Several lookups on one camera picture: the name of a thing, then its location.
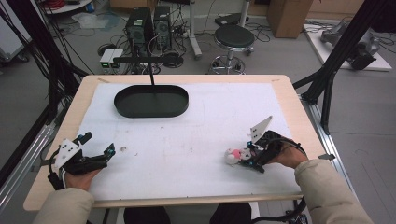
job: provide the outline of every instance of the human hand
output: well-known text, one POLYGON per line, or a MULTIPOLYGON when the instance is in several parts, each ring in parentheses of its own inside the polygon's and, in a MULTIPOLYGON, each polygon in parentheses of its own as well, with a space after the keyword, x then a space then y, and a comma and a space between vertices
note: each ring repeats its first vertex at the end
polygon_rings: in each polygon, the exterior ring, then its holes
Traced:
POLYGON ((91 182, 93 178, 101 171, 94 170, 84 175, 71 175, 66 173, 64 175, 64 180, 67 188, 83 189, 88 191, 90 189, 91 182))
POLYGON ((279 162, 284 166, 295 169, 303 161, 308 161, 308 158, 302 151, 288 143, 284 143, 279 155, 268 163, 279 162))

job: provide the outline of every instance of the white board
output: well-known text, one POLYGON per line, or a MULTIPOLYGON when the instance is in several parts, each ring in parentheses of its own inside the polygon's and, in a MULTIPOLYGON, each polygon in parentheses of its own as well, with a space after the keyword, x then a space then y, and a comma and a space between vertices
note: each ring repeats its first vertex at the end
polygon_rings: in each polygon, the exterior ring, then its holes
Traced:
MULTIPOLYGON (((310 25, 310 24, 304 24, 304 28, 307 30, 318 30, 320 26, 317 25, 310 25)), ((320 30, 319 32, 312 33, 308 32, 306 33, 308 36, 308 39, 310 40, 312 46, 314 47, 315 52, 317 53, 320 61, 322 64, 326 62, 326 60, 329 58, 330 53, 333 50, 333 46, 330 43, 323 43, 320 41, 320 37, 322 34, 322 31, 320 30)), ((365 67, 363 70, 370 70, 370 71, 390 71, 392 67, 378 54, 375 53, 373 55, 374 58, 376 58, 376 61, 373 61, 370 63, 367 67, 365 67)), ((345 61, 343 65, 341 65, 341 68, 345 69, 353 69, 352 66, 345 61)))
POLYGON ((294 171, 269 164, 261 174, 225 163, 227 148, 244 147, 250 127, 273 116, 269 127, 291 137, 270 84, 183 84, 190 97, 182 115, 127 119, 113 105, 125 84, 100 84, 78 133, 92 132, 84 156, 116 155, 93 180, 96 201, 175 199, 251 194, 298 194, 294 171))

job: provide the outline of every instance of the sleeve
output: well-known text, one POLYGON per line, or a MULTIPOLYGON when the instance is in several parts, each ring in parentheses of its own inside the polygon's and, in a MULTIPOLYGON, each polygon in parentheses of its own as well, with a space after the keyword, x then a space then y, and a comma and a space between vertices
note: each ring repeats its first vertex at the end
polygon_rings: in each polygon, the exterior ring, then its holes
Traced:
POLYGON ((83 189, 61 189, 52 192, 35 217, 34 224, 85 224, 94 203, 83 189))
POLYGON ((302 162, 295 176, 313 223, 373 223, 328 161, 302 162))

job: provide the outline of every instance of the chair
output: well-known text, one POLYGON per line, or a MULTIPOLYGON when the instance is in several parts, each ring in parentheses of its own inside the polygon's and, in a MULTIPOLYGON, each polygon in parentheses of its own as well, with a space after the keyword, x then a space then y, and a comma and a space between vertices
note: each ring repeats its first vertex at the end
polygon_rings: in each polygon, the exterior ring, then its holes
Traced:
POLYGON ((215 42, 223 49, 227 49, 227 55, 215 58, 210 65, 210 70, 216 74, 245 74, 245 64, 242 60, 233 56, 234 51, 247 51, 253 45, 255 38, 253 33, 239 25, 223 25, 215 32, 215 42))

